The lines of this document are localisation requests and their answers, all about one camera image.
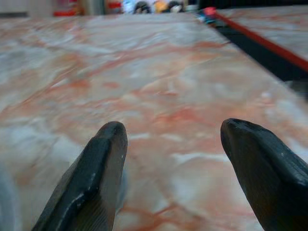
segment marble surface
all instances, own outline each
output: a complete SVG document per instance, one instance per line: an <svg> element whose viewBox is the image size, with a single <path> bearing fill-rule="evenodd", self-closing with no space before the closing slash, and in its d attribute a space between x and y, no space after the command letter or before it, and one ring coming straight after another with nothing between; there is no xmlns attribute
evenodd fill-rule
<svg viewBox="0 0 308 231"><path fill-rule="evenodd" d="M308 5L219 10L218 13L308 62Z"/></svg>
<svg viewBox="0 0 308 231"><path fill-rule="evenodd" d="M236 117L308 160L308 111L189 14L0 20L0 163L24 230L106 122L128 132L115 231L260 231L220 143Z"/></svg>

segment blurry background object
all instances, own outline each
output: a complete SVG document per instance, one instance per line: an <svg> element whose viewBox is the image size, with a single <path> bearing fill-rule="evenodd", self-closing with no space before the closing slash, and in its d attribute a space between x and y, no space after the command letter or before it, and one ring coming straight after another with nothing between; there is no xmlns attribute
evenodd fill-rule
<svg viewBox="0 0 308 231"><path fill-rule="evenodd" d="M139 1L135 5L134 13L151 13L150 5L146 1Z"/></svg>
<svg viewBox="0 0 308 231"><path fill-rule="evenodd" d="M184 3L181 1L170 1L168 8L163 13L179 13L184 12Z"/></svg>
<svg viewBox="0 0 308 231"><path fill-rule="evenodd" d="M168 4L165 1L158 0L153 3L155 13L161 13L168 8Z"/></svg>
<svg viewBox="0 0 308 231"><path fill-rule="evenodd" d="M57 0L54 7L53 16L78 16L84 11L78 0Z"/></svg>
<svg viewBox="0 0 308 231"><path fill-rule="evenodd" d="M122 4L119 1L110 2L108 7L111 14L122 13Z"/></svg>
<svg viewBox="0 0 308 231"><path fill-rule="evenodd" d="M122 2L122 11L123 13L134 13L134 0L123 0Z"/></svg>

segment red edge trim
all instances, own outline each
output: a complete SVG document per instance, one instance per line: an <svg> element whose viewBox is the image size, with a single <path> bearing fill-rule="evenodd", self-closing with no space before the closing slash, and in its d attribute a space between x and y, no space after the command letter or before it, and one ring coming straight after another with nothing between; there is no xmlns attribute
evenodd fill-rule
<svg viewBox="0 0 308 231"><path fill-rule="evenodd" d="M277 53L281 57L285 58L286 60L294 63L295 65L301 67L302 69L304 69L305 71L308 72L308 61L301 58L300 56L298 56L298 55L290 52L289 50L287 50L287 49L285 49L285 48L265 39L264 37L260 36L259 34L253 32L251 30L248 30L244 26L230 20L229 18L219 14L218 12L216 12L216 18L221 19L222 21L224 21L226 24L230 25L234 29L242 32L243 34L245 34L249 38L253 39L254 41L256 41L260 44L262 44L263 46L265 46L269 50Z"/></svg>

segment black plastic claw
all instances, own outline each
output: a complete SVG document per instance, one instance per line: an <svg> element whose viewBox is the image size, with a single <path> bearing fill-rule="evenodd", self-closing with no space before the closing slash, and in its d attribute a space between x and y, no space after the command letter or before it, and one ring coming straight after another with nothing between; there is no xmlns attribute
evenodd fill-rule
<svg viewBox="0 0 308 231"><path fill-rule="evenodd" d="M244 120L225 120L221 142L263 229L307 231L308 165L271 131Z"/></svg>
<svg viewBox="0 0 308 231"><path fill-rule="evenodd" d="M123 124L105 124L63 175L33 231L111 231L126 152Z"/></svg>

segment pink marble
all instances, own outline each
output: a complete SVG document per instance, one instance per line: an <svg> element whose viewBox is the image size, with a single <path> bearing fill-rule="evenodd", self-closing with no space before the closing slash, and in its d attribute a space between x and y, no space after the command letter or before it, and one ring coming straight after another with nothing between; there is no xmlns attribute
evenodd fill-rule
<svg viewBox="0 0 308 231"><path fill-rule="evenodd" d="M24 230L106 122L128 132L115 231L261 231L220 143L236 117L308 160L308 109L189 14L0 21L0 162Z"/></svg>
<svg viewBox="0 0 308 231"><path fill-rule="evenodd" d="M218 13L308 62L308 5L219 10Z"/></svg>

